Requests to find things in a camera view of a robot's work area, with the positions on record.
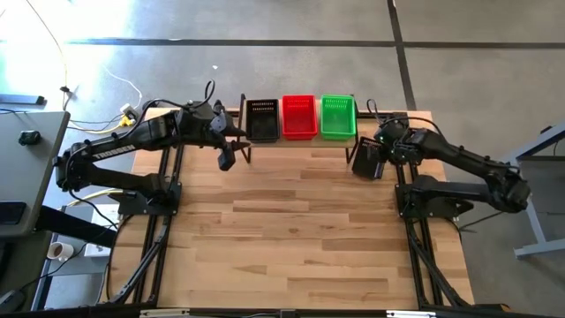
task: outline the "gray floor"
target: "gray floor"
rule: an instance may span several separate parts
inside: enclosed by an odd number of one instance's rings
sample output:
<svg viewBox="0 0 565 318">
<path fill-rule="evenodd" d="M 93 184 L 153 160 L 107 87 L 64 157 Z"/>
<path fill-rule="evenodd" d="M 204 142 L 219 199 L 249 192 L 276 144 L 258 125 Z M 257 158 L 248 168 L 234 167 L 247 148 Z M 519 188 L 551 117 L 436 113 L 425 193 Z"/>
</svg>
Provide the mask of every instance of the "gray floor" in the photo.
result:
<svg viewBox="0 0 565 318">
<path fill-rule="evenodd" d="M 0 18 L 0 87 L 49 98 L 60 108 L 62 66 L 57 49 L 23 2 L 12 1 Z M 34 1 L 54 31 L 64 39 L 139 37 L 193 39 L 393 39 L 385 0 L 169 0 Z M 406 41 L 563 42 L 565 2 L 557 0 L 396 0 Z M 27 39 L 13 26 L 26 26 Z M 355 94 L 375 98 L 384 110 L 404 110 L 406 103 L 395 49 L 389 48 L 249 48 L 65 46 L 69 87 L 76 98 L 74 119 L 106 119 L 137 93 L 116 75 L 132 80 L 144 99 L 199 99 L 206 81 L 217 82 L 215 97 L 237 105 L 240 93 L 263 98 L 283 94 Z M 407 49 L 411 82 L 419 110 L 431 110 L 452 143 L 498 157 L 540 130 L 565 120 L 565 50 Z M 87 138 L 69 131 L 64 148 Z M 565 155 L 565 145 L 558 148 Z M 129 170 L 132 156 L 104 162 Z M 446 166 L 451 180 L 473 180 Z M 47 203 L 69 198 L 49 189 Z M 492 213 L 478 205 L 466 223 Z M 552 225 L 565 229 L 565 217 Z M 525 214 L 503 215 L 464 234 L 463 248 L 477 302 L 502 302 L 516 311 L 565 314 L 565 252 L 518 261 L 513 248 L 534 242 Z M 100 278 L 55 280 L 48 307 L 92 303 Z"/>
</svg>

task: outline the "black metal frame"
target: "black metal frame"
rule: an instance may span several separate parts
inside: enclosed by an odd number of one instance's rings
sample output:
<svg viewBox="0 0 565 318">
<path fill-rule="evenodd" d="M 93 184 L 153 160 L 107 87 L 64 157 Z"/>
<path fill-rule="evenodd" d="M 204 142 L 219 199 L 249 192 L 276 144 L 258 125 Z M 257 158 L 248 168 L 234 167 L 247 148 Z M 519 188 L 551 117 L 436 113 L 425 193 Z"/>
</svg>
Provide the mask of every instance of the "black metal frame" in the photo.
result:
<svg viewBox="0 0 565 318">
<path fill-rule="evenodd" d="M 116 231 L 74 216 L 69 216 L 65 212 L 46 206 L 41 206 L 35 229 L 53 231 L 106 247 L 112 247 L 114 237 L 116 236 Z"/>
<path fill-rule="evenodd" d="M 243 111 L 244 111 L 245 99 L 246 99 L 245 94 L 242 93 L 241 96 L 240 96 L 240 100 L 239 100 L 239 111 L 230 113 L 232 116 L 237 116 L 237 128 L 239 128 L 239 129 L 241 129 L 241 121 L 242 121 L 241 114 L 243 114 Z M 355 101 L 355 114 L 356 114 L 355 120 L 357 121 L 359 119 L 359 115 L 360 115 L 359 108 L 357 106 L 357 101 Z M 353 145 L 351 152 L 348 148 L 345 149 L 345 160 L 347 161 L 347 164 L 351 163 L 351 159 L 353 159 L 353 156 L 355 155 L 355 151 L 357 151 L 358 146 L 359 146 L 359 131 L 355 131 L 355 145 Z M 247 163 L 251 163 L 252 147 L 248 147 L 247 149 L 241 149 L 241 153 L 244 155 L 245 161 Z"/>
</svg>

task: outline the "black robotic arm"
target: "black robotic arm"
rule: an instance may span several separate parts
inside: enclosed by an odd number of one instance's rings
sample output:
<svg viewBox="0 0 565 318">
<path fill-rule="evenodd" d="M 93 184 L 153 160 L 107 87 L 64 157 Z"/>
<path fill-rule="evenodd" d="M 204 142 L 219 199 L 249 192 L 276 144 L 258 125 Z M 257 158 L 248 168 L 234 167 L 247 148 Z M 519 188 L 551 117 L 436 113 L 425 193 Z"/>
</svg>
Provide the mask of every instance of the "black robotic arm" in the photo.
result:
<svg viewBox="0 0 565 318">
<path fill-rule="evenodd" d="M 472 208 L 465 200 L 483 201 L 509 213 L 520 212 L 527 206 L 530 187 L 520 177 L 517 167 L 451 145 L 440 133 L 410 128 L 407 121 L 399 118 L 381 124 L 374 137 L 380 143 L 380 157 L 384 160 L 420 165 L 424 159 L 438 159 L 485 180 L 484 184 L 468 184 L 418 176 L 412 184 L 397 190 L 398 199 L 402 199 L 399 202 L 407 205 L 404 210 L 407 216 L 455 217 Z"/>
<path fill-rule="evenodd" d="M 233 119 L 219 101 L 213 108 L 206 103 L 198 108 L 171 111 L 139 121 L 129 132 L 73 144 L 54 162 L 56 182 L 64 191 L 78 191 L 90 185 L 108 186 L 136 191 L 149 200 L 159 201 L 167 196 L 169 185 L 158 174 L 137 176 L 98 168 L 94 163 L 136 150 L 193 145 L 221 149 L 220 169 L 229 170 L 236 161 L 234 152 L 249 146 L 249 143 L 226 141 L 226 137 L 237 136 L 245 136 L 245 132 L 233 125 Z"/>
</svg>

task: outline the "wire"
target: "wire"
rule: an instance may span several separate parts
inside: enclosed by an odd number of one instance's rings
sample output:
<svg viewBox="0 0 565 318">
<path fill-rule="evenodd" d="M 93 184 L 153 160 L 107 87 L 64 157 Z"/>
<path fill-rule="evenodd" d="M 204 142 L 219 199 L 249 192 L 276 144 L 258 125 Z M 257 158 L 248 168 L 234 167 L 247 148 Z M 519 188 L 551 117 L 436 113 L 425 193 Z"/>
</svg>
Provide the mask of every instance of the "wire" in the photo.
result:
<svg viewBox="0 0 565 318">
<path fill-rule="evenodd" d="M 91 194 L 83 197 L 82 200 L 90 200 L 90 199 L 99 197 L 101 195 L 113 194 L 113 193 L 122 193 L 122 192 L 123 192 L 122 190 L 117 190 L 116 188 L 112 188 L 112 189 L 102 190 L 102 191 L 99 191 L 99 192 L 96 192 L 96 193 L 91 193 Z M 67 207 L 75 206 L 75 205 L 77 205 L 81 202 L 82 201 L 80 201 L 80 200 L 75 200 L 75 201 L 69 202 L 67 204 Z"/>
<path fill-rule="evenodd" d="M 504 213 L 504 212 L 496 212 L 496 213 L 494 213 L 494 214 L 491 214 L 490 216 L 481 217 L 481 218 L 479 218 L 479 219 L 478 219 L 477 221 L 475 221 L 475 222 L 471 222 L 471 223 L 468 223 L 468 224 L 466 224 L 466 225 L 464 225 L 464 226 L 460 226 L 460 227 L 459 227 L 459 231 L 464 231 L 465 228 L 467 228 L 467 227 L 469 227 L 469 226 L 471 226 L 471 225 L 475 225 L 475 224 L 477 224 L 477 223 L 481 223 L 481 222 L 486 221 L 486 220 L 488 220 L 488 219 L 490 219 L 490 218 L 492 218 L 492 217 L 499 216 L 499 215 L 501 215 L 502 213 Z"/>
<path fill-rule="evenodd" d="M 107 73 L 109 76 L 113 77 L 113 78 L 116 79 L 116 80 L 121 80 L 121 81 L 123 81 L 123 82 L 125 82 L 125 83 L 130 84 L 130 86 L 133 87 L 133 89 L 135 89 L 135 90 L 138 92 L 138 94 L 139 94 L 138 104 L 135 105 L 135 107 L 134 107 L 134 109 L 137 109 L 137 108 L 139 107 L 139 105 L 141 104 L 141 99 L 143 98 L 143 94 L 141 93 L 141 91 L 140 91 L 137 87 L 135 87 L 135 85 L 133 85 L 133 83 L 131 83 L 129 80 L 127 80 L 127 79 L 122 79 L 121 77 L 115 75 L 113 72 L 110 72 L 109 69 L 106 68 L 106 66 L 104 66 L 104 65 L 103 65 L 102 67 L 104 68 L 104 71 L 106 71 L 106 73 Z"/>
<path fill-rule="evenodd" d="M 110 277 L 110 272 L 112 270 L 112 256 L 114 255 L 114 248 L 116 247 L 116 243 L 117 243 L 117 237 L 118 235 L 120 235 L 120 230 L 122 230 L 125 225 L 128 223 L 128 221 L 130 221 L 130 219 L 133 216 L 126 216 L 124 218 L 124 220 L 122 221 L 122 223 L 120 224 L 120 227 L 117 229 L 116 232 L 116 236 L 114 237 L 114 242 L 112 243 L 112 249 L 109 250 L 109 258 L 108 258 L 108 264 L 106 265 L 106 269 L 104 270 L 105 274 L 106 274 L 106 299 L 109 300 L 109 277 Z M 98 301 L 100 301 L 100 297 L 102 295 L 102 287 L 104 286 L 104 279 L 102 279 L 102 286 L 100 286 L 100 295 L 98 296 Z"/>
<path fill-rule="evenodd" d="M 0 109 L 0 110 L 1 111 L 7 111 L 8 113 L 13 113 L 13 114 L 19 113 L 19 111 L 16 111 L 16 110 L 8 110 L 8 109 Z"/>
<path fill-rule="evenodd" d="M 260 316 L 278 317 L 279 314 L 260 313 L 260 314 L 252 314 L 252 315 L 248 315 L 248 316 L 243 316 L 243 317 L 241 317 L 241 318 L 253 318 L 253 317 L 260 317 Z"/>
<path fill-rule="evenodd" d="M 555 145 L 554 145 L 554 155 L 556 155 L 556 154 L 555 154 L 555 151 L 557 150 L 557 146 L 559 145 L 559 141 L 555 142 Z"/>
<path fill-rule="evenodd" d="M 70 194 L 71 197 L 73 197 L 75 200 L 80 201 L 80 202 L 83 202 L 83 203 L 86 203 L 86 204 L 88 204 L 89 206 L 93 207 L 93 208 L 94 208 L 94 211 L 96 211 L 96 213 L 97 213 L 99 216 L 101 216 L 104 220 L 108 221 L 108 222 L 109 222 L 112 226 L 114 226 L 114 228 L 116 228 L 116 230 L 117 230 L 117 225 L 116 225 L 115 223 L 113 223 L 110 219 L 108 219 L 107 216 L 105 216 L 104 214 L 102 214 L 102 212 L 100 212 L 100 210 L 96 207 L 95 204 L 93 204 L 91 201 L 87 201 L 87 200 L 85 200 L 85 199 L 79 198 L 78 196 L 76 196 L 76 195 L 74 194 L 74 192 L 72 191 L 72 189 L 69 189 L 69 194 Z"/>
<path fill-rule="evenodd" d="M 143 119 L 145 118 L 145 115 L 147 114 L 147 111 L 150 108 L 153 107 L 157 107 L 157 105 L 160 102 L 164 102 L 167 103 L 169 105 L 173 105 L 173 106 L 177 106 L 183 110 L 195 110 L 198 107 L 206 104 L 210 98 L 212 97 L 212 95 L 214 94 L 215 91 L 215 81 L 213 79 L 209 80 L 208 83 L 206 84 L 206 88 L 204 89 L 204 96 L 205 96 L 205 100 L 203 102 L 200 102 L 196 105 L 190 106 L 188 103 L 187 104 L 179 104 L 177 102 L 172 102 L 166 99 L 162 99 L 162 98 L 157 98 L 157 99 L 153 99 L 150 101 L 147 101 L 143 104 L 143 106 L 141 106 L 141 108 L 143 109 L 141 111 L 141 116 L 139 116 L 139 118 L 137 119 L 137 121 L 135 122 L 135 124 L 133 125 L 132 129 L 130 129 L 128 132 L 126 132 L 125 134 L 123 134 L 120 139 L 126 138 L 129 135 L 131 135 L 136 129 L 138 129 L 139 125 L 141 125 L 141 122 L 143 121 Z"/>
<path fill-rule="evenodd" d="M 374 114 L 371 111 L 370 102 L 373 102 Z M 369 114 L 373 115 L 375 119 L 377 119 L 377 122 L 380 124 L 379 111 L 377 110 L 377 102 L 373 98 L 370 98 L 367 100 L 366 105 L 367 105 L 367 110 L 369 110 Z"/>
<path fill-rule="evenodd" d="M 210 90 L 210 93 L 208 93 L 208 88 L 210 87 L 210 85 L 212 85 L 212 89 Z M 208 81 L 208 83 L 206 83 L 206 87 L 204 88 L 204 101 L 200 102 L 197 105 L 191 106 L 189 108 L 197 109 L 198 107 L 206 104 L 208 101 L 210 101 L 210 98 L 212 98 L 214 91 L 215 91 L 215 81 L 213 79 L 211 79 L 211 80 Z"/>
<path fill-rule="evenodd" d="M 63 49 L 61 49 L 61 45 L 59 45 L 59 41 L 57 41 L 57 38 L 53 35 L 53 33 L 51 32 L 51 30 L 49 29 L 49 27 L 47 26 L 47 24 L 45 23 L 45 21 L 43 21 L 43 18 L 41 17 L 41 15 L 39 15 L 39 13 L 37 12 L 37 10 L 34 8 L 34 6 L 29 2 L 29 0 L 26 0 L 27 4 L 29 4 L 29 7 L 32 8 L 32 10 L 34 11 L 35 15 L 37 16 L 37 18 L 39 19 L 39 21 L 41 21 L 41 23 L 43 24 L 43 26 L 45 27 L 45 29 L 47 30 L 47 32 L 49 33 L 49 35 L 51 35 L 51 39 L 53 39 L 53 42 L 56 44 L 57 49 L 59 50 L 59 55 L 61 56 L 61 60 L 63 62 L 63 68 L 64 68 L 64 87 L 67 87 L 67 80 L 68 80 L 68 67 L 67 67 L 67 60 L 64 57 L 64 53 L 63 53 Z"/>
<path fill-rule="evenodd" d="M 446 221 L 448 221 L 448 223 L 450 223 L 451 225 L 453 225 L 454 228 L 456 228 L 457 234 L 459 234 L 459 241 L 462 241 L 463 238 L 461 237 L 461 230 L 459 229 L 459 227 L 457 226 L 457 224 L 453 221 L 453 219 L 451 219 L 450 217 L 444 217 L 444 219 Z"/>
<path fill-rule="evenodd" d="M 41 279 L 47 277 L 47 276 L 51 276 L 51 275 L 57 273 L 57 271 L 59 271 L 68 261 L 72 260 L 73 258 L 77 257 L 80 253 L 82 253 L 82 250 L 85 249 L 85 246 L 86 246 L 86 245 L 88 245 L 89 243 L 91 243 L 91 241 L 93 241 L 93 240 L 99 238 L 100 236 L 102 236 L 102 235 L 103 235 L 104 233 L 106 233 L 108 230 L 109 230 L 109 227 L 107 227 L 106 229 L 104 229 L 104 231 L 102 231 L 100 234 L 98 234 L 98 235 L 96 235 L 95 237 L 91 238 L 90 241 L 88 241 L 88 242 L 86 242 L 85 244 L 83 244 L 82 247 L 80 248 L 80 250 L 79 250 L 77 253 L 71 255 L 71 257 L 69 257 L 66 261 L 64 261 L 61 265 L 59 265 L 58 268 L 56 268 L 55 270 L 53 270 L 53 271 L 50 272 L 50 273 L 47 273 L 47 274 L 45 274 L 45 275 L 42 275 L 42 276 L 39 276 L 39 277 L 35 278 L 34 280 L 30 281 L 30 282 L 27 283 L 27 284 L 24 284 L 23 286 L 21 286 L 20 288 L 18 288 L 18 290 L 19 290 L 19 291 L 23 291 L 24 289 L 27 288 L 27 286 L 29 286 L 29 285 L 31 285 L 31 284 L 33 284 L 33 283 L 35 283 L 35 282 L 37 282 L 37 281 L 39 281 L 39 280 L 41 280 Z"/>
<path fill-rule="evenodd" d="M 115 123 L 116 121 L 120 121 L 121 118 L 118 118 L 118 117 L 121 117 L 121 116 L 123 116 L 123 114 L 115 115 L 114 118 L 117 118 L 117 119 L 102 120 L 102 121 L 99 121 L 99 122 L 91 122 L 91 121 L 86 121 L 86 120 L 72 120 L 72 122 L 73 123 L 82 123 L 82 124 L 107 124 L 107 123 Z"/>
<path fill-rule="evenodd" d="M 29 0 L 26 0 L 26 2 L 27 2 L 27 4 L 29 5 L 29 7 L 34 11 L 35 16 L 37 16 L 37 18 L 39 19 L 39 21 L 43 24 L 43 26 L 45 27 L 45 29 L 47 30 L 47 32 L 48 32 L 49 35 L 51 36 L 51 39 L 53 39 L 53 42 L 56 44 L 56 47 L 57 47 L 57 49 L 58 49 L 58 51 L 59 51 L 59 55 L 60 55 L 60 57 L 61 57 L 61 61 L 62 61 L 62 63 L 63 63 L 63 68 L 64 68 L 64 85 L 63 85 L 63 87 L 61 87 L 61 90 L 63 91 L 63 100 L 62 100 L 62 102 L 63 102 L 63 110 L 66 110 L 67 104 L 68 104 L 68 102 L 70 101 L 70 98 L 66 98 L 66 100 L 65 100 L 65 97 L 67 96 L 67 93 L 68 93 L 68 90 L 69 90 L 69 88 L 67 87 L 67 86 L 68 86 L 68 79 L 69 79 L 69 76 L 68 76 L 69 67 L 68 67 L 68 64 L 67 64 L 66 57 L 65 57 L 65 55 L 64 55 L 64 53 L 63 53 L 63 49 L 61 48 L 61 45 L 59 44 L 59 41 L 57 40 L 57 38 L 55 37 L 55 35 L 53 34 L 53 32 L 51 32 L 51 29 L 49 29 L 49 27 L 47 26 L 47 23 L 45 23 L 45 21 L 43 20 L 43 18 L 42 18 L 41 15 L 39 14 L 39 12 L 38 12 L 38 11 L 35 9 L 35 7 L 29 2 Z M 108 73 L 109 76 L 111 76 L 111 77 L 113 77 L 113 78 L 115 78 L 115 79 L 117 79 L 117 80 L 122 80 L 122 81 L 124 81 L 124 82 L 126 82 L 126 83 L 129 83 L 129 84 L 133 87 L 133 89 L 135 89 L 135 90 L 138 92 L 138 94 L 139 94 L 139 99 L 138 99 L 138 104 L 137 104 L 136 107 L 135 107 L 135 108 L 138 108 L 139 105 L 141 104 L 141 99 L 143 98 L 143 94 L 141 93 L 141 91 L 140 91 L 135 85 L 133 85 L 133 83 L 131 83 L 129 80 L 127 80 L 127 79 L 122 79 L 121 77 L 115 75 L 114 73 L 110 72 L 110 71 L 108 70 L 108 68 L 106 68 L 106 66 L 104 66 L 104 65 L 103 65 L 102 67 L 103 67 L 104 70 Z M 75 122 L 74 120 L 71 120 L 71 124 L 72 124 L 73 126 L 71 126 L 71 127 L 69 127 L 69 128 L 75 129 L 75 130 L 81 130 L 81 131 L 84 131 L 84 132 L 86 132 L 86 133 L 93 133 L 93 134 L 111 133 L 111 132 L 113 132 L 113 131 L 115 131 L 116 129 L 118 129 L 118 128 L 121 127 L 121 125 L 116 125 L 115 127 L 110 128 L 110 129 L 108 129 L 108 130 L 92 130 L 92 129 L 87 129 L 87 128 L 83 128 L 83 127 L 80 127 L 80 126 L 78 126 L 78 125 L 75 125 L 74 122 Z"/>
<path fill-rule="evenodd" d="M 388 123 L 390 123 L 391 121 L 395 121 L 395 120 L 402 120 L 402 119 L 415 119 L 415 120 L 421 120 L 421 121 L 425 121 L 429 124 L 432 124 L 433 128 L 435 128 L 435 131 L 441 136 L 443 137 L 443 139 L 445 139 L 445 136 L 443 135 L 443 132 L 441 132 L 441 129 L 439 126 L 437 126 L 437 124 L 435 124 L 433 121 L 431 121 L 430 119 L 427 118 L 422 118 L 422 117 L 412 117 L 412 116 L 406 116 L 406 117 L 394 117 L 394 118 L 390 118 L 385 120 L 382 124 L 379 125 L 379 127 L 382 127 Z"/>
</svg>

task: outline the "plastic basket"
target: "plastic basket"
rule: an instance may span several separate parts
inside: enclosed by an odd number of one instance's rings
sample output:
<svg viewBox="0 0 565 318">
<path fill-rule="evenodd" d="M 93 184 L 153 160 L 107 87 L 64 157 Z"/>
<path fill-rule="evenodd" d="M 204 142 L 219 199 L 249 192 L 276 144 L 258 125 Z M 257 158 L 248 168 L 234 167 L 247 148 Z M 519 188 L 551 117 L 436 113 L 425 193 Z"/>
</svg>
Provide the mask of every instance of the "plastic basket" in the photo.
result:
<svg viewBox="0 0 565 318">
<path fill-rule="evenodd" d="M 357 176 L 371 180 L 380 179 L 384 163 L 379 158 L 379 143 L 366 137 L 361 137 L 353 166 L 351 169 Z"/>
<path fill-rule="evenodd" d="M 282 97 L 282 135 L 287 140 L 310 140 L 318 134 L 316 97 L 285 95 Z"/>
<path fill-rule="evenodd" d="M 328 140 L 347 140 L 357 134 L 355 99 L 347 95 L 321 97 L 321 135 Z"/>
<path fill-rule="evenodd" d="M 275 142 L 280 138 L 278 100 L 247 101 L 245 115 L 245 130 L 250 142 Z"/>
</svg>

